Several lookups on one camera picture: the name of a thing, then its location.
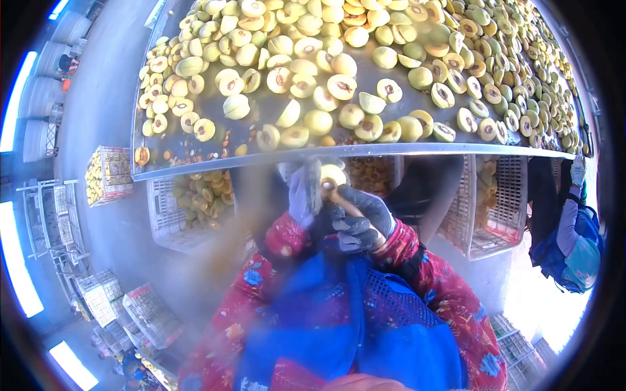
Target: hand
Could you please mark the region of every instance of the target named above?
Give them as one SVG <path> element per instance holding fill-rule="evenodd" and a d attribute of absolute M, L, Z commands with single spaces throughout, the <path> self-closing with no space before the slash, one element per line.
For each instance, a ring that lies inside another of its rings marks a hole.
<path fill-rule="evenodd" d="M 365 217 L 347 216 L 339 205 L 329 204 L 325 210 L 326 218 L 337 232 L 339 251 L 357 253 L 376 250 L 378 232 L 370 228 L 373 225 L 385 239 L 396 228 L 396 221 L 391 216 L 385 202 L 375 195 L 341 185 L 337 192 L 346 201 L 356 206 Z"/>
<path fill-rule="evenodd" d="M 320 169 L 334 164 L 345 168 L 344 162 L 333 156 L 311 156 L 294 172 L 289 183 L 289 215 L 303 228 L 309 229 L 322 209 Z"/>
<path fill-rule="evenodd" d="M 585 160 L 580 156 L 576 156 L 572 167 L 570 168 L 570 175 L 572 176 L 572 184 L 583 188 L 585 182 Z"/>

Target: crate of apricots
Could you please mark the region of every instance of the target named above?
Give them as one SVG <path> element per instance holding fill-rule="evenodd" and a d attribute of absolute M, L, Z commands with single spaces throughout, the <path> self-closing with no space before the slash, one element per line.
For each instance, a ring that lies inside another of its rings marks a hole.
<path fill-rule="evenodd" d="M 87 204 L 104 205 L 132 193 L 130 164 L 129 148 L 99 146 L 85 172 Z"/>
<path fill-rule="evenodd" d="M 350 158 L 346 171 L 352 187 L 384 198 L 396 186 L 396 160 L 393 157 Z"/>

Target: floral sleeve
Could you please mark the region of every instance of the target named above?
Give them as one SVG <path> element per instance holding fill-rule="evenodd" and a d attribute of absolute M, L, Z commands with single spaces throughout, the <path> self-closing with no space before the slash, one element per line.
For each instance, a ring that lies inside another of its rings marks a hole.
<path fill-rule="evenodd" d="M 289 214 L 276 220 L 265 236 L 265 256 L 255 253 L 239 271 L 200 343 L 182 365 L 178 376 L 181 391 L 232 390 L 247 329 L 261 316 L 280 279 L 268 258 L 296 255 L 307 244 L 307 232 Z"/>
<path fill-rule="evenodd" d="M 468 369 L 470 389 L 504 390 L 505 361 L 478 297 L 447 262 L 430 251 L 419 251 L 418 236 L 411 227 L 396 222 L 387 243 L 372 256 L 390 270 L 409 261 L 417 265 L 407 279 L 428 308 L 452 330 Z"/>

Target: red floral shirt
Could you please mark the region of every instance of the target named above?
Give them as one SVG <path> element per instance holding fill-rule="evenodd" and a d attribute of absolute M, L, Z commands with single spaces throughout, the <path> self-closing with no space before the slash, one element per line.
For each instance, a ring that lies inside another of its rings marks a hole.
<path fill-rule="evenodd" d="M 308 232 L 288 213 L 267 231 L 265 245 L 276 257 L 299 254 L 310 245 Z M 415 256 L 418 236 L 396 220 L 396 229 L 372 259 L 385 264 L 387 271 Z M 255 253 L 235 278 L 231 289 L 213 317 L 207 331 L 179 373 L 181 391 L 232 390 L 237 357 L 245 347 L 248 327 L 269 304 L 273 287 L 282 274 L 272 263 Z M 468 370 L 471 390 L 500 391 L 506 386 L 506 367 L 489 317 L 478 297 L 440 257 L 424 252 L 419 273 L 409 281 L 415 292 L 452 330 Z M 279 360 L 272 377 L 272 390 L 319 390 L 325 381 L 294 362 Z M 241 385 L 242 391 L 267 391 L 258 384 Z"/>

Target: metal tray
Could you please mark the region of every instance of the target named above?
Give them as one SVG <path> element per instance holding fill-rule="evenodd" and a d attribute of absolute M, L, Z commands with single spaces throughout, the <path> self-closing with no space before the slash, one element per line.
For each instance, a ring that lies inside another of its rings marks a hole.
<path fill-rule="evenodd" d="M 153 28 L 146 51 L 154 47 L 154 43 L 159 37 L 178 35 L 180 32 L 178 23 L 185 17 L 192 3 L 192 0 L 167 1 Z M 359 71 L 355 77 L 358 85 L 357 92 L 365 91 L 375 94 L 376 84 L 383 78 L 393 79 L 402 87 L 403 98 L 397 103 L 387 105 L 385 110 L 380 114 L 382 122 L 386 123 L 387 121 L 408 115 L 415 109 L 424 109 L 435 121 L 449 123 L 456 130 L 458 128 L 456 125 L 458 109 L 468 107 L 471 97 L 467 94 L 454 94 L 456 100 L 454 108 L 438 108 L 434 105 L 428 94 L 417 91 L 411 87 L 408 82 L 408 69 L 400 64 L 394 69 L 378 68 L 371 60 L 371 51 L 375 47 L 377 47 L 377 42 L 372 35 L 370 41 L 362 48 L 352 48 L 345 44 L 344 52 L 350 54 L 356 60 L 359 67 Z M 144 63 L 145 60 L 139 65 L 137 72 L 139 72 L 139 69 Z M 162 133 L 163 136 L 144 137 L 141 132 L 141 126 L 146 120 L 145 110 L 141 109 L 138 104 L 135 105 L 132 134 L 133 150 L 140 146 L 146 146 L 150 149 L 150 162 L 146 166 L 141 167 L 133 163 L 131 173 L 135 181 L 214 170 L 217 168 L 278 163 L 280 161 L 298 160 L 304 155 L 315 154 L 335 156 L 380 156 L 479 153 L 491 155 L 548 156 L 566 159 L 573 159 L 575 156 L 563 151 L 530 148 L 526 138 L 522 138 L 519 132 L 509 132 L 507 145 L 501 145 L 495 141 L 488 143 L 481 140 L 475 133 L 464 133 L 460 130 L 456 130 L 456 139 L 453 143 L 440 143 L 437 142 L 434 137 L 430 136 L 428 139 L 420 140 L 415 143 L 340 145 L 349 138 L 349 131 L 338 126 L 331 131 L 331 135 L 337 141 L 337 144 L 339 144 L 338 146 L 318 148 L 305 147 L 299 150 L 259 153 L 256 140 L 249 143 L 251 126 L 255 125 L 256 128 L 259 129 L 264 123 L 275 123 L 283 109 L 287 106 L 290 94 L 275 94 L 269 91 L 264 81 L 257 91 L 247 95 L 250 100 L 250 114 L 240 120 L 227 119 L 224 117 L 222 109 L 226 97 L 219 93 L 214 83 L 215 75 L 224 68 L 226 67 L 220 61 L 212 63 L 208 70 L 202 74 L 205 79 L 205 90 L 198 96 L 190 98 L 194 101 L 193 110 L 198 113 L 201 118 L 208 118 L 215 123 L 215 136 L 209 141 L 201 143 L 195 139 L 193 134 L 184 133 L 180 126 L 180 118 L 172 115 L 171 111 L 166 114 L 168 128 Z M 239 75 L 243 74 L 247 69 L 247 67 L 242 66 L 231 68 L 236 69 Z M 260 72 L 263 77 L 267 75 L 267 70 Z M 324 75 L 316 77 L 318 84 L 325 83 L 326 79 Z M 141 81 L 138 80 L 135 102 L 138 101 L 140 95 L 140 83 Z M 357 93 L 355 93 L 351 102 L 358 104 Z M 489 107 L 492 118 L 502 120 L 501 116 L 495 113 L 492 105 L 486 102 L 485 99 L 482 99 L 482 102 Z M 306 113 L 308 110 L 315 108 L 311 99 L 299 99 L 299 103 L 302 108 L 302 113 Z M 335 110 L 331 113 L 335 119 L 335 124 L 337 123 L 338 112 L 339 110 Z M 572 128 L 578 129 L 577 123 Z M 210 153 L 217 153 L 218 156 L 222 154 L 222 142 L 225 139 L 226 131 L 231 132 L 227 146 L 228 155 L 233 156 L 235 149 L 242 144 L 248 144 L 248 155 L 207 160 L 207 156 Z M 313 145 L 317 144 L 317 140 L 312 138 L 309 139 L 309 142 Z M 202 161 L 173 166 L 163 159 L 163 152 L 166 150 L 170 150 L 172 156 L 176 156 L 179 160 L 184 161 L 185 158 L 195 160 L 199 156 Z"/>

